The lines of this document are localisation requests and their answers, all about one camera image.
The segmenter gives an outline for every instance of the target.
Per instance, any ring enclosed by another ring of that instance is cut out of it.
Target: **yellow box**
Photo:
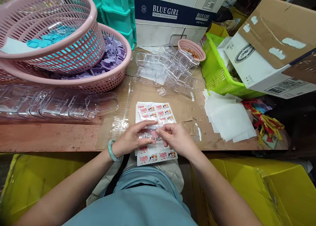
[[[208,158],[263,225],[315,225],[316,189],[301,165],[252,157]],[[217,225],[191,171],[198,225]]]

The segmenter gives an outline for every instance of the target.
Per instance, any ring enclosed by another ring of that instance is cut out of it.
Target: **cardboard flap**
[[[262,0],[238,32],[271,66],[280,69],[316,47],[315,19],[315,11],[280,0]]]

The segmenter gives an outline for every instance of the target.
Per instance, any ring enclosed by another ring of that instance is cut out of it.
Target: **beer box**
[[[199,43],[224,0],[135,0],[138,46]]]

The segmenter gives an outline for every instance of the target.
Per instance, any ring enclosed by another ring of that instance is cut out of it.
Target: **green plastic basket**
[[[234,81],[216,49],[217,46],[212,40],[214,36],[207,33],[206,37],[207,40],[203,46],[206,59],[200,64],[208,91],[211,90],[223,95],[229,93],[242,99],[251,99],[265,95],[264,93],[247,89],[242,82]]]

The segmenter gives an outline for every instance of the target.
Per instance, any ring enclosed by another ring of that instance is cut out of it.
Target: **cardboard box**
[[[199,43],[224,0],[135,0],[138,46]]]
[[[263,225],[315,225],[316,189],[301,165],[252,157],[207,156]],[[197,224],[217,225],[205,192],[191,171]]]
[[[238,30],[275,69],[316,84],[316,11],[280,0],[262,0]]]
[[[282,73],[291,65],[275,69],[239,32],[225,47],[225,52],[248,89],[284,99],[316,90],[316,85]]]

